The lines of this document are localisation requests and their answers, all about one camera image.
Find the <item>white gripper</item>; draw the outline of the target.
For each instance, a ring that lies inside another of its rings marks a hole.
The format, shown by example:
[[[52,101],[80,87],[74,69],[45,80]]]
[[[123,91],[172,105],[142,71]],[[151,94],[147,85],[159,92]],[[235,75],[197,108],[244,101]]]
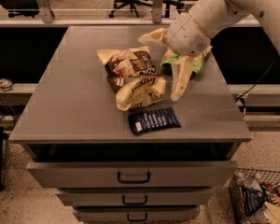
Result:
[[[138,41],[144,45],[165,47],[168,45],[174,53],[189,55],[181,56],[177,62],[172,63],[171,99],[173,101],[177,101],[185,93],[193,70],[192,57],[199,56],[210,45],[209,36],[188,13],[181,13],[170,24],[168,30],[159,28],[141,35]]]

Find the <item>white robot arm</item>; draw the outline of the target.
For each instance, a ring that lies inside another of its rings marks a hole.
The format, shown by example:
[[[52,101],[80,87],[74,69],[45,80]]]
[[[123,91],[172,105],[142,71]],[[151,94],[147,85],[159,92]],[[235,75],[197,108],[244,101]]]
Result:
[[[142,35],[142,44],[168,47],[180,56],[173,64],[171,99],[183,96],[192,73],[192,61],[203,53],[219,32],[253,16],[280,55],[280,0],[198,0],[179,14],[168,28]]]

